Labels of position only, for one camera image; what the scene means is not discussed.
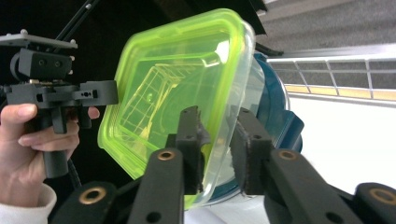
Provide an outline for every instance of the human hand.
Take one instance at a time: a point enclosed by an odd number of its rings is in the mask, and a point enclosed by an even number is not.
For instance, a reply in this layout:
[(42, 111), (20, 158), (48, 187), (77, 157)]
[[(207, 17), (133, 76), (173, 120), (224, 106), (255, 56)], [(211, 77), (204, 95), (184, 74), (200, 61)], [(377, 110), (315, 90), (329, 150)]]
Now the human hand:
[[(27, 122), (37, 114), (31, 104), (7, 105), (0, 115), (0, 203), (36, 206), (41, 184), (46, 178), (43, 151), (66, 150), (67, 158), (79, 144), (75, 118), (67, 121), (67, 133), (56, 134), (52, 127), (28, 133)], [(91, 119), (99, 110), (90, 107)]]

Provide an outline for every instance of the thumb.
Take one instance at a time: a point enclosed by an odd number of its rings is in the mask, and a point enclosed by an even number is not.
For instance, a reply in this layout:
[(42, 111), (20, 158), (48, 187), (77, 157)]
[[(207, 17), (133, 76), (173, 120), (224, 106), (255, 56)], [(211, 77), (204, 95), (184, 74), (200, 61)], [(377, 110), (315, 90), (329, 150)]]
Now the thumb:
[(24, 123), (34, 118), (37, 107), (32, 104), (7, 105), (0, 115), (0, 136), (3, 140), (19, 138), (24, 132)]

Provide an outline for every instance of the white sleeve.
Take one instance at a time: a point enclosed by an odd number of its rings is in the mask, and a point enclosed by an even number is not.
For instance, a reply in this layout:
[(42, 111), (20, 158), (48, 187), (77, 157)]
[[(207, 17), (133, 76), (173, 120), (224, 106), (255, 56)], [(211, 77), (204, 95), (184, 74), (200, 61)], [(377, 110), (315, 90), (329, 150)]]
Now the white sleeve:
[(43, 184), (38, 207), (17, 207), (0, 203), (0, 221), (7, 224), (47, 224), (48, 216), (55, 203), (55, 191)]

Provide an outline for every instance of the transparent container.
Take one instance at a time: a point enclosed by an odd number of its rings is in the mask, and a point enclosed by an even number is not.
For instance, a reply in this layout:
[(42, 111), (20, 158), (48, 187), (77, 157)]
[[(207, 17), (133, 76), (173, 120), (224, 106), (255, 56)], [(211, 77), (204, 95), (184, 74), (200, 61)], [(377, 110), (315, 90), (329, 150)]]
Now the transparent container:
[(204, 191), (186, 196), (185, 204), (205, 203), (215, 187), (242, 103), (254, 38), (251, 27), (230, 9), (132, 36), (115, 76), (120, 103), (106, 108), (99, 147), (138, 178), (149, 155), (165, 146), (169, 133), (177, 132), (179, 112), (198, 105), (211, 144), (202, 148)]

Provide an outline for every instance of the black metal bracket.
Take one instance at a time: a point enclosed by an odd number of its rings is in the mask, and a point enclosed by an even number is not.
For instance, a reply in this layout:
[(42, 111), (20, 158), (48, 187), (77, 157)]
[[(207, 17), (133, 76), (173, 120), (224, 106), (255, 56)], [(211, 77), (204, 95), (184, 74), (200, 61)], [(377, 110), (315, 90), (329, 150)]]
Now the black metal bracket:
[[(0, 46), (21, 48), (10, 63), (11, 74), (20, 84), (2, 86), (0, 96), (6, 96), (9, 105), (37, 105), (38, 115), (34, 125), (37, 130), (53, 126), (56, 133), (66, 133), (67, 107), (77, 109), (80, 127), (91, 128), (88, 106), (118, 103), (114, 80), (90, 81), (80, 85), (63, 82), (68, 74), (73, 73), (73, 57), (58, 51), (78, 47), (75, 41), (65, 40), (70, 38), (99, 1), (88, 0), (56, 39), (28, 35), (26, 30), (21, 30), (17, 35), (0, 36)], [(44, 163), (47, 178), (68, 173), (65, 151), (44, 152)]]
[(153, 152), (143, 176), (116, 189), (91, 182), (72, 193), (50, 223), (183, 223), (184, 197), (202, 188), (208, 142), (197, 106), (180, 112), (177, 134)]
[(235, 177), (246, 194), (265, 195), (271, 223), (395, 223), (396, 190), (364, 183), (355, 195), (328, 185), (298, 152), (275, 149), (242, 108), (231, 145)]

